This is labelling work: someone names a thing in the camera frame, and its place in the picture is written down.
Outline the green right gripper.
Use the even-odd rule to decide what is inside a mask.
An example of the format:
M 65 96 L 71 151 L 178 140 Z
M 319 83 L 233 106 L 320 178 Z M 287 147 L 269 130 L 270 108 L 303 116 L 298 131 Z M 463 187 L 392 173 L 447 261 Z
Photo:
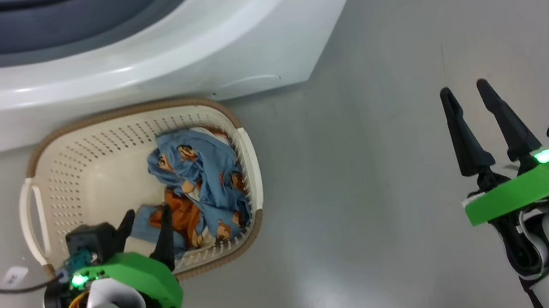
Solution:
M 507 157 L 512 162 L 542 147 L 523 120 L 483 79 L 477 80 L 477 89 L 487 110 L 495 117 L 507 144 Z M 440 91 L 441 105 L 448 123 L 458 167 L 464 177 L 489 172 L 496 163 L 493 155 L 484 150 L 467 125 L 464 111 L 450 88 Z M 549 149 L 534 155 L 538 166 L 488 192 L 481 192 L 463 202 L 472 226 L 501 218 L 521 208 L 549 198 Z

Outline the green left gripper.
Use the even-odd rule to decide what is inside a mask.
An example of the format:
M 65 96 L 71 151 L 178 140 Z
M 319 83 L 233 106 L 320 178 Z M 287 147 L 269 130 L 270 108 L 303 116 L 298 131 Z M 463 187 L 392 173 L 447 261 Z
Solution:
M 176 268 L 176 250 L 171 208 L 168 204 L 160 207 L 160 232 L 150 257 L 137 252 L 124 252 L 135 214 L 135 210 L 128 210 L 115 231 L 115 250 L 119 254 L 104 264 L 86 266 L 76 271 L 71 277 L 73 287 L 81 288 L 88 281 L 96 284 L 98 280 L 110 278 L 157 301 L 161 308 L 181 308 L 184 293 L 172 273 Z

